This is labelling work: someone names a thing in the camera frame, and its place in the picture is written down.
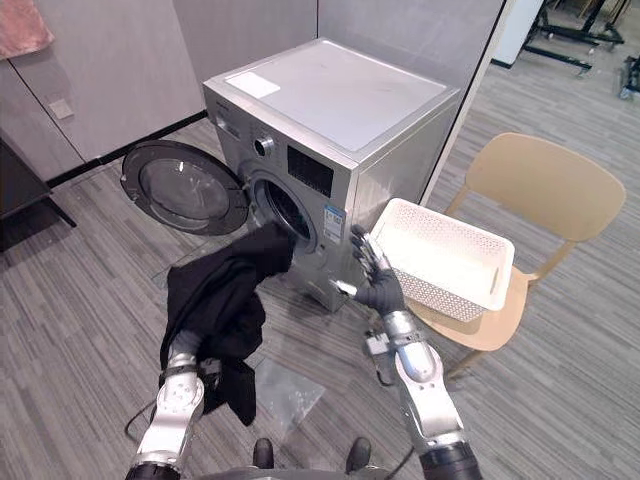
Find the pink towel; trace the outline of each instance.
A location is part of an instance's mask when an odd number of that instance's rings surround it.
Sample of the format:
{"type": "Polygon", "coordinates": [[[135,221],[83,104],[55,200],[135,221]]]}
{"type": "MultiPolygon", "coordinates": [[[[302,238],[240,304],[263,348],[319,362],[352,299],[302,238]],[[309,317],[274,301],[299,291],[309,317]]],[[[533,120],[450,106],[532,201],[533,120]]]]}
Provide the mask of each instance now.
{"type": "Polygon", "coordinates": [[[0,59],[36,52],[53,38],[33,0],[0,0],[0,59]]]}

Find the wall outlet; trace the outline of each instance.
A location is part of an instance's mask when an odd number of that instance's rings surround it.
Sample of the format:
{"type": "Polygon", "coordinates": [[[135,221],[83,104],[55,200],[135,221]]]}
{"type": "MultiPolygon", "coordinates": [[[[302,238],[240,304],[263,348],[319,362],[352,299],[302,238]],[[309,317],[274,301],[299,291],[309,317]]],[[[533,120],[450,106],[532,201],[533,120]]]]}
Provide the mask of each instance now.
{"type": "Polygon", "coordinates": [[[64,98],[50,103],[49,108],[58,120],[62,120],[63,118],[73,115],[73,110],[71,110],[71,107],[64,98]]]}

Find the open door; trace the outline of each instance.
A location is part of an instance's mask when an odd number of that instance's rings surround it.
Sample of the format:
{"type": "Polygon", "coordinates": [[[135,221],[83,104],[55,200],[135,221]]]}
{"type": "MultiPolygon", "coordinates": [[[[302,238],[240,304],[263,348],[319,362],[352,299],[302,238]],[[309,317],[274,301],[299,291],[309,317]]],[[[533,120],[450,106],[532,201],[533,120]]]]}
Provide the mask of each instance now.
{"type": "Polygon", "coordinates": [[[249,201],[238,177],[191,145],[143,142],[122,163],[122,188],[145,213],[194,235],[224,235],[247,220],[249,201]]]}

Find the silver washing machine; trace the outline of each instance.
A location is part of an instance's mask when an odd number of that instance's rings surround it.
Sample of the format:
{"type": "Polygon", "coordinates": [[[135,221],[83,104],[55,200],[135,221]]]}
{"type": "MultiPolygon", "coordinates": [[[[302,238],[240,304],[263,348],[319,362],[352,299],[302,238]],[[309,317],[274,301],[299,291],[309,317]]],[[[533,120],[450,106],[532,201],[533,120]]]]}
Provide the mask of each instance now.
{"type": "Polygon", "coordinates": [[[330,311],[330,278],[360,283],[349,229],[389,199],[419,200],[458,91],[325,39],[204,83],[225,164],[193,147],[146,142],[123,163],[136,205],[194,234],[246,220],[298,239],[291,280],[330,311]]]}

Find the white sticker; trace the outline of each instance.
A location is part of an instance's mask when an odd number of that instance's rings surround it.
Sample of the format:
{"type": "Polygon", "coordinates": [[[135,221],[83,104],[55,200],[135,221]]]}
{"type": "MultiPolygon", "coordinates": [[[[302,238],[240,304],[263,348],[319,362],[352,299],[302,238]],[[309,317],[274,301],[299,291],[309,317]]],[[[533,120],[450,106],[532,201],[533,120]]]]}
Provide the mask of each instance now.
{"type": "Polygon", "coordinates": [[[253,72],[241,73],[235,77],[227,78],[227,83],[255,98],[266,97],[280,90],[278,85],[253,72]]]}
{"type": "Polygon", "coordinates": [[[324,236],[334,243],[342,241],[342,225],[344,224],[344,212],[327,205],[324,207],[324,236]]]}

